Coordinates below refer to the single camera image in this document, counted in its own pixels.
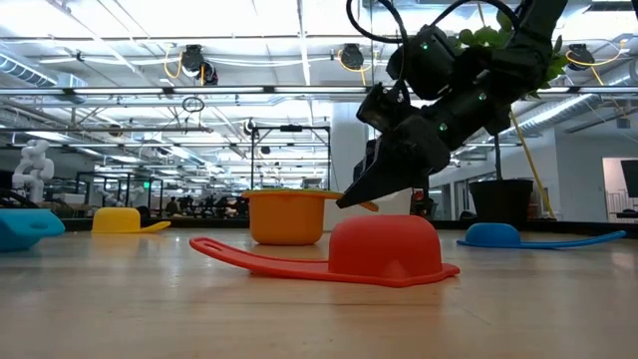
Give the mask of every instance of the orange bowl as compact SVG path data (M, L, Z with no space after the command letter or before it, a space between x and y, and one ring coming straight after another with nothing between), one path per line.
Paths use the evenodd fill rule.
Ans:
M310 245L321 239L325 199L342 193L308 189L250 190L250 235L260 244ZM371 202L362 206L379 210Z

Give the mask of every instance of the cyan plastic object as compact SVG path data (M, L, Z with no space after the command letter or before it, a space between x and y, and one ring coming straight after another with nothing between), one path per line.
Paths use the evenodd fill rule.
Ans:
M29 249L43 237L60 235L65 229L45 208L0 208L0 251Z
M516 228L504 223L476 223L468 228L466 240L458 240L458 244L485 248L526 248L526 249L554 249L598 244L622 238L627 233L624 230L603 234L597 237L555 242L523 242Z

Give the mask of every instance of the black robotic arm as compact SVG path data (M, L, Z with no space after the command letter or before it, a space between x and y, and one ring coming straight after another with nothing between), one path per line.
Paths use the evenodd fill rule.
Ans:
M354 22L351 2L351 22L365 36L373 36ZM379 2L394 9L387 0ZM511 19L513 35L502 49L477 46L461 53L436 25L467 2L457 1L416 36L404 36L387 69L397 80L395 86L377 84L362 103L357 118L382 135L376 160L346 189L337 201L340 207L419 186L444 169L450 152L481 127L493 136L507 129L510 105L543 83L552 56L551 36L567 0L523 0L516 14L488 0ZM402 28L396 10L391 12ZM437 101L421 109L411 106L405 82L421 99Z

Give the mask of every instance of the black pot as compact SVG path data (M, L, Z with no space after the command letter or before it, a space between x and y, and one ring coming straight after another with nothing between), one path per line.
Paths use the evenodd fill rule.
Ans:
M519 225L527 221L533 181L529 179L485 180L470 183L477 220Z

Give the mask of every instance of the yellow cable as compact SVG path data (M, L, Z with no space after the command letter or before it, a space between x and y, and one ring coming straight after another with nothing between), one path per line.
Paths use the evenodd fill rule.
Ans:
M370 69L372 69L372 65L368 66L365 69L360 69L360 70L352 70L349 67L347 67L346 65L344 65L343 61L341 61L341 53L343 53L343 50L339 50L339 52L337 53L337 60L339 60L339 64L341 64L341 67L343 67L344 69L350 71L350 72L358 72L361 73L361 82L363 83L363 86L366 86L366 76L364 75L364 73Z
M600 84L600 86L605 86L605 83L602 82L602 79L600 78L600 75L598 74L598 71L596 71L596 68L591 68L591 72L594 74L594 77L596 78L596 80L598 80L598 84ZM627 120L629 120L629 116L627 116L627 114L625 113L625 111L620 107L620 105L616 102L615 99L611 99L611 102L614 103L614 105L616 106L616 109L618 109L618 111L622 114L621 116Z
M179 63L177 64L177 74L173 75L169 70L168 70L168 52L170 50L170 47L166 48L166 56L163 58L163 70L166 72L166 75L169 76L172 79L176 79L179 77L179 74L181 74L181 57L183 56L183 52L179 53Z
M527 161L529 162L529 167L531 168L531 172L534 174L534 179L536 180L536 184L540 187L540 195L542 196L542 201L545 203L547 210L549 210L549 215L552 218L556 219L556 214L554 214L554 210L551 208L551 204L549 203L549 197L547 197L547 193L545 193L545 187L542 185L542 181L540 180L540 176L536 171L536 166L534 165L534 160L531 158L531 153L529 152L529 148L527 147L527 143L525 142L525 138L522 136L522 131L518 126L518 120L516 119L516 115L514 112L509 113L511 117L511 121L514 122L514 126L516 127L516 133L518 134L518 138L520 139L520 143L522 144L522 148L525 150L525 155L527 156Z
M580 61L576 61L572 58L569 57L569 54L572 53L571 50L567 51L567 53L565 54L565 57L567 58L567 60L569 60L569 62L572 62L576 65L580 65L580 66L590 66L590 67L594 67L594 66L602 66L602 65L607 65L609 63L612 63L616 60L618 60L618 58L620 57L620 54L622 54L622 49L623 47L625 47L625 41L621 41L620 42L620 49L618 50L618 54L616 54L616 56L614 56L613 58L609 59L609 60L605 60L603 62L599 62L599 63L593 63L593 64L588 64L588 63L583 63Z

